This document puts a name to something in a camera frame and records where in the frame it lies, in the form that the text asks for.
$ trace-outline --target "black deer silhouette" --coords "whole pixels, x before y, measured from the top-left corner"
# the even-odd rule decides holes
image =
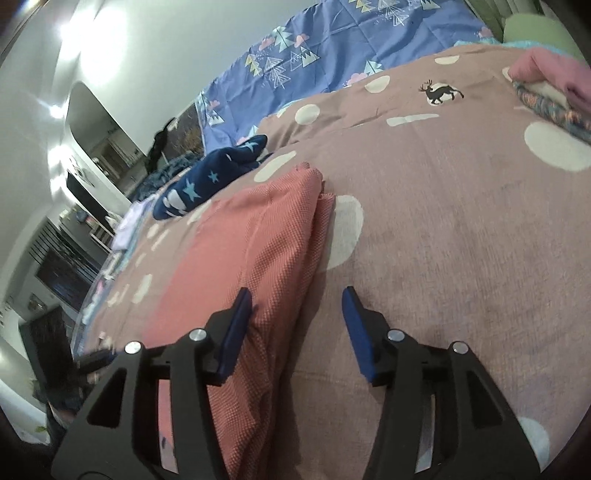
[[[439,87],[435,90],[433,90],[431,88],[431,85],[433,85],[433,81],[429,80],[426,84],[423,83],[421,85],[421,87],[419,88],[419,92],[425,92],[427,94],[427,98],[429,100],[431,100],[431,103],[433,105],[437,105],[437,101],[439,100],[439,104],[443,103],[443,100],[441,99],[441,97],[443,95],[445,95],[446,93],[448,95],[452,96],[452,100],[456,99],[456,96],[454,95],[454,92],[459,93],[462,98],[464,98],[464,94],[460,91],[460,90],[456,90],[454,87],[452,87],[451,85],[443,85],[442,87]]]

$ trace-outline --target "light blue star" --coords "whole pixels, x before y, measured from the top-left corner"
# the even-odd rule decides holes
[[[183,192],[185,192],[187,194],[187,196],[191,199],[191,201],[193,202],[195,199],[200,199],[201,197],[195,193],[195,184],[194,183],[189,183],[189,179],[185,179],[187,182],[187,186],[185,188],[183,188]]]
[[[240,145],[240,147],[238,147],[238,148],[245,148],[245,147],[250,148],[251,152],[254,153],[255,150],[253,147],[258,147],[258,144],[256,142],[246,142],[246,143]]]
[[[210,170],[210,174],[208,175],[209,179],[213,182],[213,183],[217,183],[219,182],[218,178],[217,178],[217,173],[214,173],[213,170]]]

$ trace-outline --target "pink cloth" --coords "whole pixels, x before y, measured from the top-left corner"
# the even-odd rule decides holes
[[[527,83],[547,80],[572,107],[591,114],[591,69],[578,60],[534,47],[511,66],[509,77]]]
[[[334,196],[322,192],[322,174],[301,164],[212,205],[144,332],[148,347],[175,342],[230,307],[240,287],[250,289],[254,313],[235,372],[221,388],[209,389],[231,479],[252,480],[267,471],[277,385],[333,203]],[[159,419],[161,434],[172,442],[166,388]]]

